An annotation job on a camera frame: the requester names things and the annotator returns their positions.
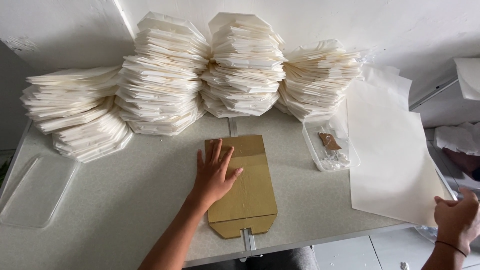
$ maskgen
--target pants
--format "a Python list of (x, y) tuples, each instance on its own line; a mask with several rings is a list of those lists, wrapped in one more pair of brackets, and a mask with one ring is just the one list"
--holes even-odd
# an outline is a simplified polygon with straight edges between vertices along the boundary
[(210, 263), (185, 270), (319, 270), (315, 253), (310, 246), (264, 254), (262, 257)]

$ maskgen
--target black string bracelet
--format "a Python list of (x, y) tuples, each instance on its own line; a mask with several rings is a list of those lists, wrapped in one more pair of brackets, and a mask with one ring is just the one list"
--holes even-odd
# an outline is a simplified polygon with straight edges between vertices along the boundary
[(454, 245), (451, 245), (449, 243), (445, 243), (445, 242), (442, 242), (442, 241), (435, 241), (435, 243), (442, 243), (442, 244), (445, 244), (445, 245), (449, 245), (449, 246), (453, 247), (454, 249), (458, 250), (461, 254), (463, 254), (463, 256), (465, 256), (465, 258), (467, 257), (467, 255), (465, 253), (463, 253), (463, 251), (461, 251), (460, 249), (458, 249), (458, 247), (456, 247)]

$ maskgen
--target table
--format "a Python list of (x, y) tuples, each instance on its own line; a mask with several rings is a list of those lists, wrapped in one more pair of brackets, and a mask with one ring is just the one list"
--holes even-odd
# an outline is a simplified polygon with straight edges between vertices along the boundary
[[(221, 239), (205, 216), (185, 266), (413, 226), (352, 209), (349, 171), (319, 172), (293, 116), (273, 108), (236, 121), (238, 135), (263, 135), (278, 217), (268, 233), (252, 237), (250, 250), (243, 237)], [(136, 269), (192, 188), (196, 150), (229, 135), (228, 119), (207, 114), (178, 136), (135, 134), (124, 150), (82, 164), (49, 226), (0, 224), (0, 269)], [(0, 208), (35, 155), (57, 155), (51, 145), (51, 136), (27, 129)]]

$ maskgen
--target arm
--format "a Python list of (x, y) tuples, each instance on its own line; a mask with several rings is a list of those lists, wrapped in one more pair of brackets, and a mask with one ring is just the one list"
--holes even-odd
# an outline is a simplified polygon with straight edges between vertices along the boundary
[(422, 270), (460, 270), (470, 253), (470, 243), (480, 234), (479, 202), (477, 196), (460, 188), (462, 201), (446, 201), (435, 197), (435, 221), (438, 224), (437, 242)]
[(243, 170), (237, 168), (226, 178), (228, 163), (234, 149), (231, 147), (219, 161), (221, 147), (222, 139), (210, 141), (205, 162), (202, 159), (202, 151), (198, 150), (197, 176), (193, 189), (170, 226), (145, 257), (139, 270), (181, 269), (200, 219), (214, 202), (230, 190)]

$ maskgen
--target clear plastic tray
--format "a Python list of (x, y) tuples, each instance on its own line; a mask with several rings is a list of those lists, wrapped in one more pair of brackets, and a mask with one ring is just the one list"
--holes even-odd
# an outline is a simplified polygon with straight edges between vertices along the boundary
[(61, 156), (37, 156), (0, 214), (0, 222), (44, 228), (79, 162)]
[[(303, 121), (303, 137), (307, 143), (313, 162), (322, 172), (336, 172), (360, 165), (360, 159), (353, 148), (340, 121), (333, 116), (329, 120), (307, 118)], [(319, 133), (333, 135), (340, 150), (328, 150)]]

